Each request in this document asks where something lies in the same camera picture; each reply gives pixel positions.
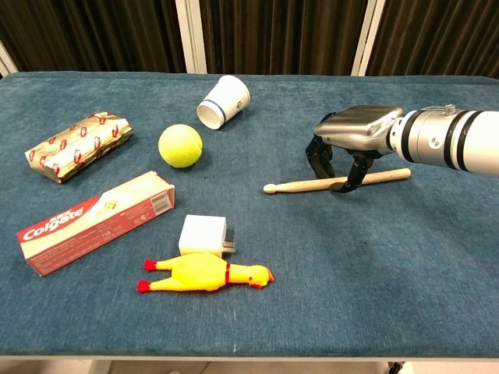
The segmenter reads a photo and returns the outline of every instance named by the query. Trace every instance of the rubber chicken's beak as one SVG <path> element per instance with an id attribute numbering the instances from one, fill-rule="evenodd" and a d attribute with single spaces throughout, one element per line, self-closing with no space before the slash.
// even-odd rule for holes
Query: rubber chicken's beak
<path id="1" fill-rule="evenodd" d="M 270 282 L 273 282 L 274 281 L 274 275 L 273 275 L 273 273 L 271 272 L 271 270 L 269 268 L 267 268 L 267 271 L 268 271 L 268 280 Z"/>

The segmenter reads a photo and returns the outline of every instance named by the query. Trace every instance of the colgate toothpaste box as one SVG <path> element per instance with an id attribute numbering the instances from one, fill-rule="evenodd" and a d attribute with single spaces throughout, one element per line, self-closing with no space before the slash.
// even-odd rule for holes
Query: colgate toothpaste box
<path id="1" fill-rule="evenodd" d="M 43 277 L 170 210 L 175 186 L 155 171 L 17 233 L 26 261 Z"/>

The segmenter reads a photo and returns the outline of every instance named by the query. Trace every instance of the drumstick tip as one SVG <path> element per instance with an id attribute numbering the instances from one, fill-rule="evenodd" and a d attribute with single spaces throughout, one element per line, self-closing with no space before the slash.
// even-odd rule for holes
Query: drumstick tip
<path id="1" fill-rule="evenodd" d="M 265 185 L 264 192 L 265 193 L 275 193 L 275 185 L 274 184 Z"/>

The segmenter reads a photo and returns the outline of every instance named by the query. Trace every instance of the white paper cup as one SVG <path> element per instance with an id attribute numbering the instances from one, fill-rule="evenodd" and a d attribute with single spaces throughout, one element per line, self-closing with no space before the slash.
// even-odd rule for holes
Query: white paper cup
<path id="1" fill-rule="evenodd" d="M 250 103 L 250 92 L 235 76 L 222 76 L 197 106 L 197 116 L 210 129 L 221 128 Z"/>

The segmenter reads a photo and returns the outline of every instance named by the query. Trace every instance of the yellow rubber chicken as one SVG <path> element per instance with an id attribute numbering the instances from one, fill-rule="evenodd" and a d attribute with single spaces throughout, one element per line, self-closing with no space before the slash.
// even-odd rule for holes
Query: yellow rubber chicken
<path id="1" fill-rule="evenodd" d="M 140 280 L 138 292 L 215 291 L 229 283 L 247 283 L 262 288 L 274 280 L 272 272 L 261 265 L 233 265 L 212 253 L 190 253 L 165 261 L 146 259 L 145 270 L 171 270 L 172 276 L 155 282 Z"/>

